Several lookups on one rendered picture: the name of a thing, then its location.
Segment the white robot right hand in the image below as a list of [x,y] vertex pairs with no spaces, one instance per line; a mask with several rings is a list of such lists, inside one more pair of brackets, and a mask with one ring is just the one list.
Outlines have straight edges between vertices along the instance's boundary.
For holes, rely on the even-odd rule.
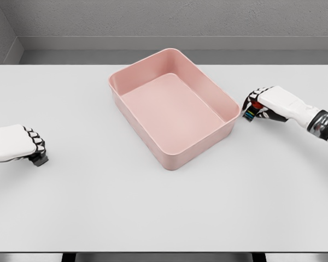
[[246,101],[256,101],[263,105],[255,118],[265,118],[279,122],[293,119],[292,116],[295,110],[300,105],[305,105],[298,97],[279,86],[258,88],[247,96],[244,103]]

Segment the black switch with red button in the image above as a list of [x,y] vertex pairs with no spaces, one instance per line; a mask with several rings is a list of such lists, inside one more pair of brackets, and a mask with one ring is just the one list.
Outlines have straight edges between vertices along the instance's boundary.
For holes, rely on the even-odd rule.
[[243,104],[242,110],[244,111],[243,117],[251,122],[255,116],[260,112],[263,108],[263,105],[256,101],[246,101]]

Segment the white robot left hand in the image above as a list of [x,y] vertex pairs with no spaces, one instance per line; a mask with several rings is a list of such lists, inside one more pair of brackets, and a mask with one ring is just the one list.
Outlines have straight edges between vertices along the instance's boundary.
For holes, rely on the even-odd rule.
[[20,124],[0,127],[0,163],[42,152],[46,152],[45,141],[33,129]]

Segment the pink rectangular plastic basket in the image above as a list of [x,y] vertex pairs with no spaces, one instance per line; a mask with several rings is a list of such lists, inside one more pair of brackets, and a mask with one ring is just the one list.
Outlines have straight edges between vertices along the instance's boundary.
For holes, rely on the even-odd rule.
[[108,84],[120,112],[167,170],[179,169],[226,138],[241,112],[174,48],[120,69]]

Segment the dark grey industrial switch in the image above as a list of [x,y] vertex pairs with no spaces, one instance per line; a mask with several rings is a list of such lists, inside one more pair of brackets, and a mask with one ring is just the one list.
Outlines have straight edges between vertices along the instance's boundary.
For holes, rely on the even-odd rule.
[[46,152],[42,152],[28,156],[28,160],[31,161],[35,166],[41,166],[45,164],[49,159],[46,155]]

